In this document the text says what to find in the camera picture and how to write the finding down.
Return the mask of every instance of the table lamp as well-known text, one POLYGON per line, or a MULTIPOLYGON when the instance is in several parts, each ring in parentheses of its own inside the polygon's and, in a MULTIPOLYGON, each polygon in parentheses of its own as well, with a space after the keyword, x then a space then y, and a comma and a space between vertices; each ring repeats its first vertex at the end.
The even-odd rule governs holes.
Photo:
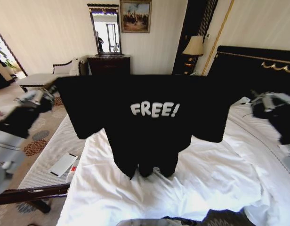
POLYGON ((184 74, 191 74, 195 68, 195 57, 203 55, 203 36, 192 36, 183 54, 191 55, 185 63, 184 74))

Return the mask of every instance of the cream wall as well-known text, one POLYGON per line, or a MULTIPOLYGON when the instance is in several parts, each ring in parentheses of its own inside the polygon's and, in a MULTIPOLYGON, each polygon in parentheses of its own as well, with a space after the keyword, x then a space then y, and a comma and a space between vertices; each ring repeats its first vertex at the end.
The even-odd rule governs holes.
MULTIPOLYGON (((204 42, 204 55, 199 58, 195 71, 202 73, 231 0, 219 0, 204 42)), ((243 46, 290 50, 290 0, 235 0, 217 46, 243 46)))
POLYGON ((1 64, 0 64, 0 74, 4 77, 4 79, 6 79, 6 81, 9 81, 12 79, 8 71, 1 64))
POLYGON ((116 15, 93 15, 93 18, 95 22, 117 22, 116 15))
MULTIPOLYGON (((0 0, 0 33, 28 75, 97 53, 87 3, 119 0, 0 0)), ((187 0, 153 0, 151 32, 121 33, 134 74, 171 73, 187 0)))

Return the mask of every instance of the white card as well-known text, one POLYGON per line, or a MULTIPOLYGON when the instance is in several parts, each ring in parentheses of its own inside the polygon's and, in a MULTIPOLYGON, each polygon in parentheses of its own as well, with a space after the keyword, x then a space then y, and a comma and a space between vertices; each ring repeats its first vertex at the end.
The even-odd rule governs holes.
POLYGON ((59 160, 56 162, 50 169, 49 173, 57 177, 61 177, 67 170, 72 166, 72 164, 76 161, 78 156, 65 153, 59 160))

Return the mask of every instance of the framed painting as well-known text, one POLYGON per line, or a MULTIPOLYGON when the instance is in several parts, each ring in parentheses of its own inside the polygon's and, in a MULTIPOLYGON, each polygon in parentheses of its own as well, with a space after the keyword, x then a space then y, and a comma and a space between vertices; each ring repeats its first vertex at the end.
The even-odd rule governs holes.
POLYGON ((149 33, 151 0, 121 0, 121 28, 126 33, 149 33))

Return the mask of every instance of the black headboard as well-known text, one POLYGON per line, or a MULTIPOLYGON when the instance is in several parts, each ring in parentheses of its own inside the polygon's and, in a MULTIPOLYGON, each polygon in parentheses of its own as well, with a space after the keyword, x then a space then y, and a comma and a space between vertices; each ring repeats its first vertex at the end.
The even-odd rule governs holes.
POLYGON ((248 97, 251 89, 290 95, 290 51, 219 46, 208 76, 231 83, 248 97))

